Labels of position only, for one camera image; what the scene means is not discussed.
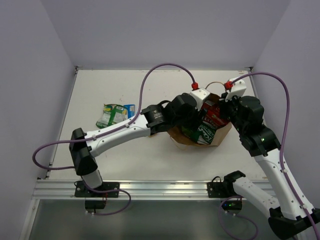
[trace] black mounting bracket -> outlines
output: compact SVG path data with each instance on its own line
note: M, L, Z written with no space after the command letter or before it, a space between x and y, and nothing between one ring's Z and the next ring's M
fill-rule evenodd
M219 182L219 181L210 181L206 183L206 190L208 192L208 197L210 199L212 198L228 198L232 197L232 194L228 194L224 190L224 182Z
M74 196L76 198L117 198L119 195L118 191L115 192L110 192L107 194L105 193L96 193L88 190L86 186L84 185L83 181L76 181L74 183L75 185L75 192ZM107 190L114 190L114 189L119 189L120 183L117 181L104 181L99 188L96 188L95 190L98 191L107 191Z
M234 171L225 175L223 181L210 181L206 183L206 190L209 198L228 198L237 195L233 183L242 177L246 177L241 171Z
M84 201L84 208L88 212L96 212L97 209L104 209L106 206L107 198L118 198L119 192L110 192L110 193L96 193L88 190L84 185L83 181L76 181L75 185L75 192L74 196L76 198L85 198ZM96 188L99 191L107 191L107 190L114 190L119 189L120 183L119 182L103 182L101 186ZM95 200L90 198L101 198L101 200Z

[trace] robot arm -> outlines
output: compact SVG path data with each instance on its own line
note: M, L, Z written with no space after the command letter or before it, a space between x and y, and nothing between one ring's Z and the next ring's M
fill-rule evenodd
M279 162L281 145L275 133L263 124L264 108L256 97L242 96L244 89L245 83L240 80L234 83L230 93L222 95L219 101L220 114L222 118L229 119L236 128L241 144L260 165L277 198L255 186L239 171L224 177L224 187L230 196L241 195L248 199L268 218L273 232L280 239L287 239L311 226L304 209L316 223L320 221L320 209L314 208L304 196L284 161L285 171L294 189L303 199L304 205L299 204Z
M198 119L200 109L209 95L209 91L199 88L189 94L178 95L172 101L162 101L159 104L148 106L137 113L138 117L132 124L129 124L132 119L128 119L107 128L86 133L81 128L75 129L71 140L93 139L69 145L76 174L81 176L90 188L99 188L103 180L95 157L127 141L166 132L177 125L192 123L194 119ZM125 127L96 138L119 126Z

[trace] cable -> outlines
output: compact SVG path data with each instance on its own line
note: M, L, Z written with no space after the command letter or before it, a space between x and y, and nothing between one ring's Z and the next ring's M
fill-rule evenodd
M220 179L220 183L221 183L221 177L219 177L219 176L215 176L215 177L212 179L211 183L213 183L214 180L216 180L216 179Z
M106 190L106 191L99 191L99 190L95 190L95 189L89 187L89 186L87 185L87 183L85 182L85 180L82 179L82 182L83 182L84 186L85 186L88 190L90 190L90 191L92 191L92 192L94 192L94 193L97 193L97 194L108 194L108 193L114 193L114 192L122 192L122 193L127 194L128 197L129 197L129 200L128 200L128 202L126 203L126 205L125 205L124 207L120 208L119 210L113 211L113 212L107 212L107 213L94 212L94 213L93 213L94 215L98 215L98 216L109 216L109 215L117 214L117 213L120 213L120 212L122 212L123 210L125 210L125 209L130 205L130 203L131 203L131 195L130 195L130 193L128 193L128 192L125 191L125 190L122 190L122 189L112 189L112 190Z
M228 201L228 200L230 200L230 199L234 199L234 198L242 198L242 196L240 196L240 195L230 196L230 197L226 198L225 200L223 200L222 203L221 203L220 206L219 206L219 209L218 209L218 220L219 220L219 223L220 223L222 229L226 232L226 234L228 234L230 237L232 237L232 238L235 239L235 240L242 240L241 238L238 238L238 237L236 237L235 235L233 235L233 234L225 227L225 225L223 224L223 221L222 221L222 217L221 217L221 212L224 211L224 209L223 209L222 206L226 203L226 201ZM249 221L250 223L252 223L252 224L254 225L254 227L255 227L255 233L254 233L254 235L253 235L252 237L246 239L246 240L253 240L253 239L255 239L255 238L258 236L258 233L259 233L259 229L258 229L257 224L256 224L253 220L251 220L250 218L248 218L248 217L246 217L246 216L242 216L242 215L239 215L239 214L237 214L237 215L235 215L235 216L238 217L238 218L240 218L240 219L245 219L245 220Z
M207 89L211 84L222 84L222 86L225 86L222 82L220 82L220 81L212 81L212 82L210 82L206 87L205 87L205 89Z
M145 86L145 82L148 78L148 76L157 68L160 68L160 67L163 67L163 66L174 66L174 67L177 67L177 68L180 68L182 70L184 70L190 77L191 77L191 80L192 80L192 88L194 88L195 86L198 86L198 84L196 83L195 81L195 78L194 76L192 75L192 73L186 69L185 67L179 65L179 64L175 64L175 63L170 63L170 62L165 62L165 63L161 63L159 65L156 65L154 66L153 68L151 68L147 73L146 75L144 76L143 80L142 80L142 84L141 84L141 88L140 88L140 94L139 94L139 105L138 105L138 110L137 110L137 114L132 118L131 121L128 122L128 124L132 124L139 116L139 113L141 112L141 106L142 106L142 93L143 93L143 90L144 90L144 86ZM99 135L96 136L96 138L100 138L100 137L103 137L105 135L108 135L108 134L111 134L111 133L114 133L120 129L123 129L125 128L126 125L121 125L119 127L116 127L110 131L107 131L107 132L104 132L104 133L101 133ZM56 144L75 144L75 143L82 143L82 142L86 142L86 141L91 141L93 140L94 138L93 137L89 137L89 138L85 138L85 139L80 139L80 140L59 140L59 141L53 141L53 142L49 142L49 143L46 143L44 145L41 145L40 147L38 147L34 153L32 154L32 161L35 165L37 165L39 168L42 168L42 169L45 169L45 170L48 170L48 171L51 171L51 170L64 170L64 169L74 169L75 167L74 166L63 166L63 167L48 167L48 166L44 166L44 165L41 165L37 160L36 160L36 155L37 153L46 148L46 147L49 147L49 146L52 146L52 145L56 145Z
M235 79L234 81L232 81L232 84L234 84L235 82L243 79L243 78L246 78L246 77L250 77L250 76L254 76L254 75L266 75L266 76L270 76L270 77L273 77L274 79L277 79L283 86L284 88L284 91L285 91L285 96L286 96L286 113L285 113L285 121L284 121L284 128L283 128L283 135L282 135L282 141L281 141L281 147L280 147L280 166L281 166L281 170L284 174L284 177L291 189L291 191L293 192L295 198L298 200L299 204L301 206L304 205L304 202L302 201L302 199L299 197L295 187L293 186L290 178L289 178L289 175L284 171L285 169L285 164L284 164L284 148L285 148L285 141L286 141L286 136L287 136L287 130L288 130L288 122L289 122L289 113L290 113L290 98L289 98L289 91L288 91L288 88L285 84L285 82L278 76L272 74L272 73L268 73L268 72L263 72L263 71L258 71L258 72L252 72L252 73L248 73L248 74L245 74L245 75L242 75L240 77L238 77L237 79ZM318 229L316 227L316 224L314 222L314 220L312 219L310 213L308 212L307 209L305 208L302 208L305 212L305 214L307 215L312 227L313 227L313 230L314 230L314 233L315 233L315 236L316 236L316 239L317 240L320 240L320 234L318 232Z

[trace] white table surface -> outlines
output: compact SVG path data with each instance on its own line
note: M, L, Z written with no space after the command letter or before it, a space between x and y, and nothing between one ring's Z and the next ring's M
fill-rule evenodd
M200 87L212 81L226 82L246 74L246 71L191 71ZM98 129L96 121L103 114L104 104L135 104L146 70L79 70L60 139L69 140L72 131L85 132ZM254 96L249 78L245 78L246 95ZM180 70L156 70L146 81L142 109L172 100L176 95L191 91L191 79ZM220 95L224 89L212 84L212 93ZM53 167L73 165L68 144L57 147ZM251 180L262 180L265 174L250 157L232 127L218 147L192 147L179 149L169 135L159 133L123 143L96 157L104 180L210 180L240 170ZM50 179L79 179L73 169L51 171Z

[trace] white wall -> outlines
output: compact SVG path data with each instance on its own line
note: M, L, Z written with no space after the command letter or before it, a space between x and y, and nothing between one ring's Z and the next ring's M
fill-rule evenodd
M319 9L319 0L292 0L254 66L254 71L278 75L288 86L291 109L284 155L305 195L318 208L320 208ZM286 109L284 90L276 80L269 77L258 76L254 78L254 82L265 107L266 122L281 139Z
M16 240L40 173L32 153L58 137L74 67L39 0L1 1L0 33L0 239Z
M41 0L74 65L243 69L290 0Z

